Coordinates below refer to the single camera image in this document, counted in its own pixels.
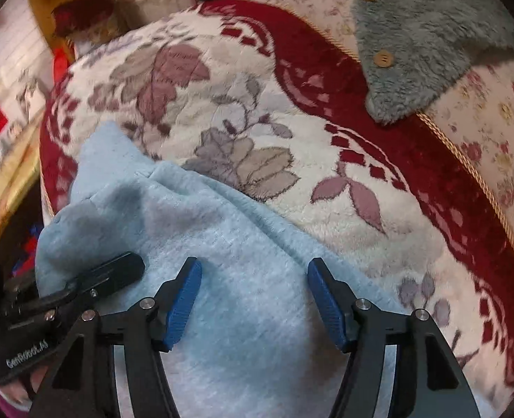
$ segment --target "pink floral fabric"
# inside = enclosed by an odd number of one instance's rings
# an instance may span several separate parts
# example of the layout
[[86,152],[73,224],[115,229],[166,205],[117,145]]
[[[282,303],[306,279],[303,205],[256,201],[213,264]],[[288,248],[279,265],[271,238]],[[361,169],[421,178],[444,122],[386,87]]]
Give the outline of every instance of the pink floral fabric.
[[[358,53],[352,0],[255,0],[293,10]],[[514,60],[473,67],[425,113],[471,160],[514,230]]]

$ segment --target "light blue cloth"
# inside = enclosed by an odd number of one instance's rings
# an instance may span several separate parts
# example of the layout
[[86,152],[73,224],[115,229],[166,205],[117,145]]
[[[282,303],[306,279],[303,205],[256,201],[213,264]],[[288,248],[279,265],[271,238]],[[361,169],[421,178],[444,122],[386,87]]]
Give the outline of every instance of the light blue cloth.
[[[322,257],[334,277],[384,310],[394,297],[266,206],[192,171],[143,156],[110,122],[85,142],[71,204],[41,233],[41,294],[124,251],[146,264],[137,284],[100,303],[127,309],[175,278],[188,256],[203,280],[183,339],[163,355],[182,418],[327,417],[347,357],[329,340],[306,284]],[[376,416],[386,416],[394,350]],[[116,363],[122,416],[130,415]]]

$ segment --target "metal screw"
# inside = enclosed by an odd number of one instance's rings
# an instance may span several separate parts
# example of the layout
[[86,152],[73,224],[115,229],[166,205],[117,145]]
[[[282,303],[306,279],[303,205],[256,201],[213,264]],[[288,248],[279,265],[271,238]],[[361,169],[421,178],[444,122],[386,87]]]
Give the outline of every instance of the metal screw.
[[429,313],[422,308],[416,309],[415,315],[419,320],[428,320],[429,319]]
[[44,314],[44,319],[51,322],[55,319],[55,310],[51,309],[50,311],[47,311],[46,314]]
[[153,298],[151,297],[148,297],[146,299],[143,299],[139,302],[139,306],[142,308],[142,309],[150,309],[154,306],[156,302],[154,301]]
[[85,322],[88,322],[89,320],[93,320],[95,316],[96,311],[94,311],[93,309],[87,309],[85,312],[83,312],[80,318]]
[[355,301],[355,305],[364,311],[367,311],[369,308],[371,308],[371,302],[367,299],[357,299]]

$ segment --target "blue rubber tip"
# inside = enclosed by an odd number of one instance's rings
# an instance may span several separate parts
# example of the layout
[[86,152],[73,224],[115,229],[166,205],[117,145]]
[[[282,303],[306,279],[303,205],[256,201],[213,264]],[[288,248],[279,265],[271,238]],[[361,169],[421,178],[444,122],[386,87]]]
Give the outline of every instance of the blue rubber tip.
[[334,300],[334,296],[330,292],[314,260],[309,262],[307,268],[307,282],[330,339],[336,347],[343,350],[344,346],[348,343],[344,314],[336,300]]
[[191,314],[195,298],[199,292],[202,276],[203,268],[199,261],[195,261],[166,317],[167,331],[163,343],[168,350],[171,350],[174,344],[182,339],[189,314]]

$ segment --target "floral blanket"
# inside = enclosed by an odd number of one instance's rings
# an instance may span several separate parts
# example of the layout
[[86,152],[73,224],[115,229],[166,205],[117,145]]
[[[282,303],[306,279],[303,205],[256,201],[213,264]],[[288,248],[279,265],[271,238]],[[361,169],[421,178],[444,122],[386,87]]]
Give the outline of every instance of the floral blanket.
[[514,237],[429,119],[379,127],[366,93],[359,63],[305,21],[205,3],[92,52],[55,86],[40,134],[47,207],[66,205],[82,143],[115,120],[147,156],[266,203],[426,308],[471,385],[503,409]]

